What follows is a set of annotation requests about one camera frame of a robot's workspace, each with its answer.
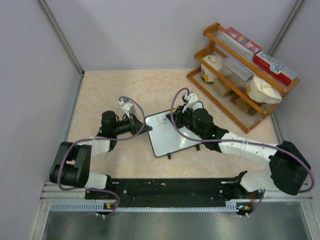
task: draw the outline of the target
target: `metal frame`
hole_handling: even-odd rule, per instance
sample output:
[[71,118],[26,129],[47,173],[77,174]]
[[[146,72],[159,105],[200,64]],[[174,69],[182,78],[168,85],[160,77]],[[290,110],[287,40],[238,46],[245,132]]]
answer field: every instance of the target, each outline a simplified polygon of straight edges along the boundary
[[[56,19],[54,18],[47,2],[45,0],[37,0],[39,3],[39,6],[43,10],[45,16],[49,20],[49,23],[51,27],[53,28],[54,32],[56,33],[56,36],[58,40],[60,41],[62,47],[64,48],[66,54],[70,58],[71,62],[79,72],[81,76],[81,80],[79,83],[79,88],[75,97],[74,106],[72,109],[72,113],[70,116],[69,125],[67,127],[66,133],[65,133],[65,139],[68,138],[70,128],[72,125],[72,120],[75,114],[81,85],[83,81],[84,71],[82,67],[80,66],[74,52],[72,51],[65,35],[63,34],[62,30],[60,29]],[[279,47],[280,42],[284,38],[289,26],[292,24],[293,20],[297,16],[297,14],[301,11],[303,7],[303,3],[305,0],[297,0],[291,13],[289,14],[287,20],[285,21],[284,25],[282,26],[280,32],[278,33],[275,41],[273,42],[272,47],[270,48],[269,54],[274,54]],[[272,125],[277,137],[277,140],[279,142],[282,142],[284,139],[283,133],[281,131],[281,126],[279,124],[279,121],[277,120],[276,113],[273,113],[271,115],[271,121]],[[34,219],[33,227],[31,230],[31,234],[29,237],[29,240],[41,240],[44,235],[47,219],[49,216],[49,212],[51,209],[52,202],[104,202],[107,203],[107,200],[86,200],[85,199],[85,189],[76,189],[73,191],[67,191],[62,192],[58,186],[51,182],[46,182],[44,184],[42,195],[40,197],[38,209],[36,212],[36,216]],[[307,227],[309,229],[310,235],[313,240],[320,239],[320,220],[319,220],[319,214],[317,211],[317,208],[315,206],[315,203],[313,201],[313,197],[311,193],[300,193],[297,196],[290,196],[287,195],[281,191],[266,191],[264,195],[264,202],[300,202],[301,208],[303,211],[303,215],[305,217],[305,221],[307,224]],[[239,199],[232,199],[230,202],[238,202],[240,203],[241,200]]]

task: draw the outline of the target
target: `gray floor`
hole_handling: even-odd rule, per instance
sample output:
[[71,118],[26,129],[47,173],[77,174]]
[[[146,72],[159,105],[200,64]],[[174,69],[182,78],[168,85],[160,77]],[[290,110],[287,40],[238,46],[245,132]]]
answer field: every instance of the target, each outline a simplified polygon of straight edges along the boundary
[[83,212],[51,212],[43,240],[311,240],[299,202],[264,202],[250,218],[235,213],[119,212],[103,220]]

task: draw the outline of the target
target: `white panel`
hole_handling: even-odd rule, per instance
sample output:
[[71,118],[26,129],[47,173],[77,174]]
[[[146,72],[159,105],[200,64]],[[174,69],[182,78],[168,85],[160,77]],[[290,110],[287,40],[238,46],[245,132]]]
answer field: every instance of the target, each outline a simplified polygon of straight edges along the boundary
[[308,0],[275,57],[296,71],[301,82],[276,111],[285,138],[309,161],[317,184],[313,191],[320,209],[320,1]]
[[37,1],[2,1],[0,23],[0,239],[24,240],[80,79]]
[[85,70],[194,67],[203,30],[233,26],[268,50],[295,0],[47,0]]

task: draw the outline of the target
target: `gray wall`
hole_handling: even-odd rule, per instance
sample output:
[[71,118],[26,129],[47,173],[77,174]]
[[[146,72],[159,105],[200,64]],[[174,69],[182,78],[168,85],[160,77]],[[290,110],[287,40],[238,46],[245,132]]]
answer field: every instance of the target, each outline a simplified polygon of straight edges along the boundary
[[285,137],[309,161],[317,184],[313,196],[320,210],[320,1],[307,0],[275,57],[299,73],[301,82],[276,114]]
[[2,1],[0,33],[0,239],[25,240],[80,78],[37,1]]
[[47,0],[85,70],[195,67],[215,22],[269,49],[295,0]]

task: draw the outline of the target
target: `wooden rack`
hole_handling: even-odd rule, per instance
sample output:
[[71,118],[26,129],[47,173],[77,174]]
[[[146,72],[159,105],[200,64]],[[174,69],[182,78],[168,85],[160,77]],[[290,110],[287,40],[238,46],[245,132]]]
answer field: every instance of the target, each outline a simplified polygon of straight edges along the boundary
[[231,83],[226,77],[221,73],[211,67],[207,62],[203,60],[203,57],[217,53],[221,57],[226,58],[229,54],[236,59],[238,59],[242,64],[251,69],[256,75],[263,78],[267,83],[273,86],[282,96],[282,100],[294,89],[294,87],[299,83],[300,79],[297,78],[290,83],[287,87],[282,86],[277,80],[270,77],[268,74],[260,70],[254,63],[248,61],[243,56],[234,51],[227,44],[222,42],[218,37],[216,37],[218,31],[224,31],[225,29],[217,22],[203,31],[203,35],[210,39],[210,43],[204,49],[198,51],[194,58],[197,59],[202,65],[204,65],[208,70],[215,74],[223,83],[229,86],[240,98],[242,98],[247,104],[254,108],[257,113],[251,116],[239,109],[233,103],[230,102],[231,97],[220,97],[218,96],[212,85],[205,83],[200,78],[201,66],[192,70],[187,74],[187,78],[190,79],[204,94],[206,94],[222,111],[224,111],[243,131],[246,133],[250,132],[256,126],[258,126],[263,120],[265,120],[271,113],[278,107],[280,103],[271,104],[269,106],[258,105],[251,98],[247,96],[246,93],[238,89],[233,83]]

